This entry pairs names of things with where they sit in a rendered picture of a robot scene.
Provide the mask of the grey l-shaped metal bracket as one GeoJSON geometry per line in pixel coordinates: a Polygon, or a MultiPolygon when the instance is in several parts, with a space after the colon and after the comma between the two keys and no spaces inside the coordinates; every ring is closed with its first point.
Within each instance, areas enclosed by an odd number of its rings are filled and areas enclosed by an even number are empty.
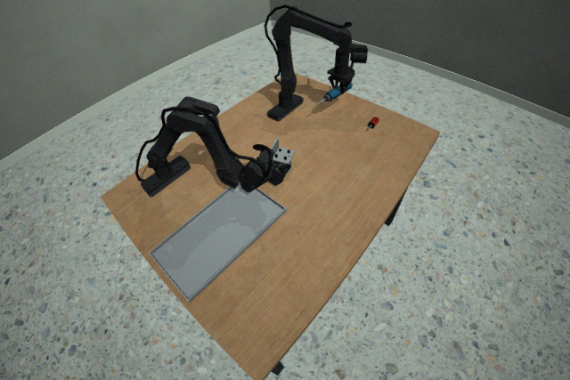
{"type": "Polygon", "coordinates": [[[292,157],[295,153],[294,150],[290,150],[290,153],[288,153],[288,149],[284,149],[284,148],[279,147],[279,138],[277,138],[275,140],[271,149],[274,151],[273,161],[283,163],[283,164],[287,164],[287,165],[289,164],[290,160],[292,159],[292,157]],[[279,149],[281,149],[281,151],[279,151],[279,149]],[[275,154],[278,154],[278,157],[275,157],[275,154]],[[285,160],[284,157],[287,157],[287,159],[285,160]]]}

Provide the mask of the red screwdriver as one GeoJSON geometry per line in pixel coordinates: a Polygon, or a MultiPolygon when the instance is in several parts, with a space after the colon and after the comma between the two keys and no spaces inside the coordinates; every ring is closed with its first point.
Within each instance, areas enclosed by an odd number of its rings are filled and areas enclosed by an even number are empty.
{"type": "Polygon", "coordinates": [[[369,130],[370,128],[374,128],[375,125],[379,122],[379,118],[378,117],[374,117],[370,122],[369,122],[369,128],[367,130],[369,130]]]}

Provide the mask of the blue electric screwdriver barrel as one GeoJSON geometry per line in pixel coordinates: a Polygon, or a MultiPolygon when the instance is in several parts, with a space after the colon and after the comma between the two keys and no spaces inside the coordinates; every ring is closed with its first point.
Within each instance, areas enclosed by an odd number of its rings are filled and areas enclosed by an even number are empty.
{"type": "MultiPolygon", "coordinates": [[[[350,83],[350,84],[348,85],[346,91],[348,91],[349,89],[351,89],[352,86],[353,86],[353,84],[350,83]]],[[[316,103],[316,105],[318,105],[319,103],[321,103],[321,102],[323,102],[323,101],[332,101],[332,100],[334,100],[335,98],[339,97],[339,95],[341,95],[340,85],[337,86],[337,87],[335,87],[334,89],[330,90],[329,92],[327,92],[327,93],[324,95],[323,100],[320,101],[320,102],[318,102],[318,103],[316,103]]]]}

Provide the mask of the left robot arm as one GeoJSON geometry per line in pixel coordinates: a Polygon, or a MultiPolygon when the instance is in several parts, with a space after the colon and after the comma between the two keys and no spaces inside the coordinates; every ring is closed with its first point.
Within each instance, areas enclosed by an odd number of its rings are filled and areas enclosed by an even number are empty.
{"type": "Polygon", "coordinates": [[[276,21],[272,30],[281,68],[281,91],[279,92],[279,104],[267,111],[267,114],[275,118],[282,117],[303,100],[303,97],[294,94],[297,77],[293,69],[290,47],[290,27],[301,28],[315,35],[322,36],[333,42],[333,44],[338,45],[339,48],[336,49],[335,59],[338,64],[348,63],[350,53],[350,61],[352,62],[366,63],[367,61],[367,45],[352,44],[351,32],[347,28],[338,28],[301,12],[290,12],[290,9],[288,9],[281,18],[276,21]]]}

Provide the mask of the dark grey cylinder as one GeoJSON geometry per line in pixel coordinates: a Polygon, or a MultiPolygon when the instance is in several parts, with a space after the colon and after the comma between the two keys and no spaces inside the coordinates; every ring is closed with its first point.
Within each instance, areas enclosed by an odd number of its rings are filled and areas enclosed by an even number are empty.
{"type": "MultiPolygon", "coordinates": [[[[276,169],[279,171],[279,166],[284,166],[284,165],[286,165],[286,164],[276,162],[276,169]]],[[[289,165],[291,165],[291,160],[289,162],[289,165]]],[[[292,168],[292,165],[291,165],[290,169],[288,170],[288,172],[291,170],[291,168],[292,168]]]]}

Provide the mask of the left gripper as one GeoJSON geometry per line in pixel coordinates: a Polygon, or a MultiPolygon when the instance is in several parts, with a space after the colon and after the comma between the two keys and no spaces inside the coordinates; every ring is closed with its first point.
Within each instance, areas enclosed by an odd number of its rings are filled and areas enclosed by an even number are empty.
{"type": "Polygon", "coordinates": [[[354,77],[354,74],[351,73],[351,70],[354,72],[354,70],[352,69],[352,67],[348,66],[348,63],[345,64],[338,64],[335,61],[335,68],[328,70],[327,74],[331,74],[331,76],[328,77],[331,85],[333,88],[338,86],[338,82],[340,82],[340,90],[341,90],[341,94],[343,94],[346,90],[346,88],[348,87],[348,85],[351,83],[352,78],[354,77]],[[336,80],[336,84],[334,85],[333,80],[336,80]],[[345,81],[344,81],[345,80],[345,81]],[[344,89],[343,89],[344,88],[344,89]]]}

